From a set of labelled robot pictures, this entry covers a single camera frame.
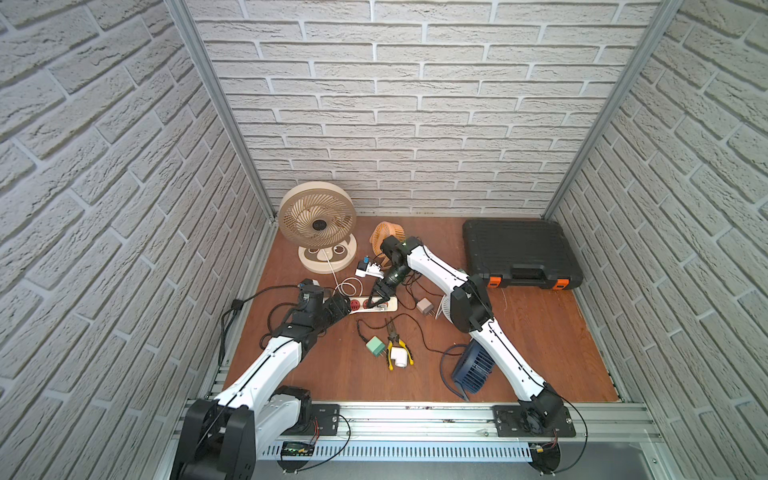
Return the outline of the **beige power strip red sockets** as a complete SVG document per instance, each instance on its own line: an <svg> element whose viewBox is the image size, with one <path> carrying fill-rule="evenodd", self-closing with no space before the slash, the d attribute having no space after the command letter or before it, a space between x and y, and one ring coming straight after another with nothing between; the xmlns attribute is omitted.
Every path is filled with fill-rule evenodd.
<svg viewBox="0 0 768 480"><path fill-rule="evenodd" d="M398 300L396 298L389 298L387 300L381 297L351 297L350 298L351 313L386 313L395 312L399 308Z"/></svg>

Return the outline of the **green plug adapter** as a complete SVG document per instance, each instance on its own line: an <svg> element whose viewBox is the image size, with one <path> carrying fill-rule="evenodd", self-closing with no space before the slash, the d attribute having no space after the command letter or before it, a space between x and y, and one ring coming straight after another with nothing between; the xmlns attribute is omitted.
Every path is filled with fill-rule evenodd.
<svg viewBox="0 0 768 480"><path fill-rule="evenodd" d="M365 346L374 357L380 357L386 351L385 343L377 336L373 336L367 340Z"/></svg>

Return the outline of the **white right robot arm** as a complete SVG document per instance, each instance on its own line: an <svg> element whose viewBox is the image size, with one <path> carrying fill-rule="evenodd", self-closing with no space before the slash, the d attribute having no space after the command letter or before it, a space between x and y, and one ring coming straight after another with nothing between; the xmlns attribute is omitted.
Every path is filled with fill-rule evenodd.
<svg viewBox="0 0 768 480"><path fill-rule="evenodd" d="M495 318L487 288L477 275L459 271L431 252L422 241L386 237L381 244L390 268L370 293L386 301L412 272L438 287L448 301L449 321L482 346L512 386L531 428L549 428L564 412L564 400L517 351Z"/></svg>

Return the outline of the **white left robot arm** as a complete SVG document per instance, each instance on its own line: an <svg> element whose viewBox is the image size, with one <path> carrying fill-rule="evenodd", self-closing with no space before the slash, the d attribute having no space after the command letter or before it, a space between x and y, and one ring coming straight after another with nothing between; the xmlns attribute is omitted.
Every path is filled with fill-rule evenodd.
<svg viewBox="0 0 768 480"><path fill-rule="evenodd" d="M283 380L320 334L352 312L351 299L310 279L298 288L297 305L251 366L214 399L187 410L172 479L251 479L258 454L283 433L320 434L310 392Z"/></svg>

